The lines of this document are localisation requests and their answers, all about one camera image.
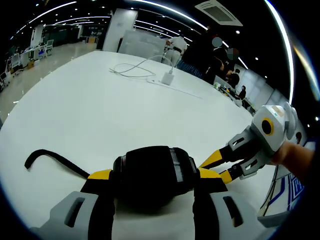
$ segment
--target white power adapter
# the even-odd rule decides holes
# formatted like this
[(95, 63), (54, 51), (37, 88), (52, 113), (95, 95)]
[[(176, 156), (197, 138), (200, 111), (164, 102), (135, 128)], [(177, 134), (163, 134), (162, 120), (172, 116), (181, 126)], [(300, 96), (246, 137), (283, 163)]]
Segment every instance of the white power adapter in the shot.
[(172, 71), (165, 72), (162, 77), (161, 83), (170, 86), (172, 81), (174, 80), (174, 77), (175, 76), (172, 74)]

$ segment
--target charging cable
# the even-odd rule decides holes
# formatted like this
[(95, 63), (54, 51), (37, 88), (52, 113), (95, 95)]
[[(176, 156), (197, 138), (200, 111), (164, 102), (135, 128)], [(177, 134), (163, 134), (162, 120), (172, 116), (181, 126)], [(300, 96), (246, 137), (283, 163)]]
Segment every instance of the charging cable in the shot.
[[(128, 78), (154, 77), (154, 76), (156, 76), (156, 74), (155, 74), (154, 72), (152, 72), (152, 71), (150, 71), (150, 70), (147, 70), (147, 69), (145, 69), (145, 68), (143, 68), (143, 67), (139, 67), (139, 65), (143, 64), (144, 62), (146, 62), (146, 61), (148, 61), (148, 60), (151, 60), (151, 59), (153, 59), (153, 58), (156, 58), (156, 57), (161, 57), (161, 58), (164, 58), (164, 59), (166, 59), (166, 60), (169, 61), (169, 63), (171, 64), (171, 70), (169, 71), (169, 74), (172, 74), (172, 73), (173, 73), (173, 70), (174, 70), (174, 65), (172, 64), (172, 62), (171, 62), (167, 57), (165, 57), (165, 56), (163, 56), (163, 55), (151, 56), (151, 57), (143, 60), (142, 62), (140, 62), (140, 63), (137, 64), (137, 65), (133, 65), (133, 64), (129, 64), (129, 63), (120, 63), (120, 64), (117, 64), (116, 66), (114, 66), (113, 69), (112, 69), (112, 68), (109, 68), (109, 70), (110, 70), (111, 72), (115, 73), (115, 74), (119, 74), (119, 75), (121, 75), (121, 76), (128, 77)], [(119, 65), (129, 65), (129, 66), (133, 66), (133, 67), (131, 67), (131, 68), (129, 68), (128, 70), (125, 70), (125, 71), (116, 71), (115, 68), (116, 68), (117, 66), (119, 66)], [(151, 73), (151, 75), (130, 76), (130, 75), (125, 75), (125, 74), (123, 74), (123, 73), (126, 73), (126, 72), (129, 72), (129, 71), (133, 70), (134, 68), (139, 68), (139, 69), (145, 70), (145, 71)]]

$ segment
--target air vent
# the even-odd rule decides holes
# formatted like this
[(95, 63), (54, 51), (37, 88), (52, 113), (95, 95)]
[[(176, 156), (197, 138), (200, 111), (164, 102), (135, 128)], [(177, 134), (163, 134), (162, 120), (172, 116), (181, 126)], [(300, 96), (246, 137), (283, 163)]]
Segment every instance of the air vent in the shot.
[(242, 23), (222, 4), (216, 0), (205, 1), (195, 6), (220, 25), (243, 26)]

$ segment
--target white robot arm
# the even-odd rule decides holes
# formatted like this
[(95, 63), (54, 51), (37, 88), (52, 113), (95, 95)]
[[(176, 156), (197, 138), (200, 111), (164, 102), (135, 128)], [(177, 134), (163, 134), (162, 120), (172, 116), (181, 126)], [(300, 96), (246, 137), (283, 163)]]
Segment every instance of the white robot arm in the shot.
[(215, 151), (200, 168), (209, 169), (243, 159), (220, 174), (224, 183), (255, 175), (272, 160), (284, 141), (293, 137), (297, 121), (297, 112), (288, 102), (284, 107), (264, 105), (254, 115), (250, 126), (234, 136), (224, 148)]

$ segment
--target black strap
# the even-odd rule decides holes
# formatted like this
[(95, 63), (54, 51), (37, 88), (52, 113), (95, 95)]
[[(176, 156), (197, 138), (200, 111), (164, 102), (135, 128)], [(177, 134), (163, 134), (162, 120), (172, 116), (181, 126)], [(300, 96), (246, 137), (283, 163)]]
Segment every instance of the black strap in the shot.
[(29, 169), (31, 165), (34, 163), (34, 161), (42, 156), (42, 155), (47, 155), (55, 160), (57, 160), (59, 163), (62, 165), (66, 166), (68, 169), (74, 171), (75, 173), (79, 174), (80, 176), (84, 177), (87, 179), (90, 174), (87, 173), (86, 171), (82, 170), (80, 167), (69, 161), (68, 159), (64, 158), (63, 156), (53, 152), (53, 151), (48, 151), (45, 149), (39, 149), (34, 151), (33, 153), (30, 154), (30, 156), (26, 159), (24, 166), (26, 169)]
[(173, 50), (178, 51), (179, 53), (182, 53), (182, 50), (180, 48), (177, 48), (176, 46), (173, 47)]

